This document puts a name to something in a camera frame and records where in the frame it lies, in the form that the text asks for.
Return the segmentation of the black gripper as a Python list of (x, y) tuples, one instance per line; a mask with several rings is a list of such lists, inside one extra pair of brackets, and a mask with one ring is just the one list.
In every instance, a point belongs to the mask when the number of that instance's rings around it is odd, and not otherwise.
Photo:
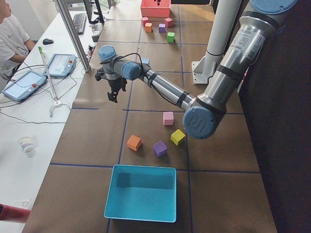
[(115, 80), (108, 80), (108, 84), (111, 88), (111, 91), (107, 93), (108, 99), (114, 103), (117, 103), (119, 91), (126, 91), (127, 80), (125, 78), (117, 78)]

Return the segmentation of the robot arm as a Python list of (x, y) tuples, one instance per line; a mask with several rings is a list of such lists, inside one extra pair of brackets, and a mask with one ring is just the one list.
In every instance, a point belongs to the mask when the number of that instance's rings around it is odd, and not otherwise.
[(97, 80), (107, 80), (108, 98), (117, 101), (128, 81), (141, 80), (163, 99), (184, 110), (183, 127), (196, 139), (212, 136), (227, 112), (227, 102), (243, 81), (264, 42), (284, 26), (294, 0), (220, 0), (205, 55), (193, 61), (192, 82), (202, 93), (194, 96), (151, 69), (128, 60), (111, 45), (99, 49)]

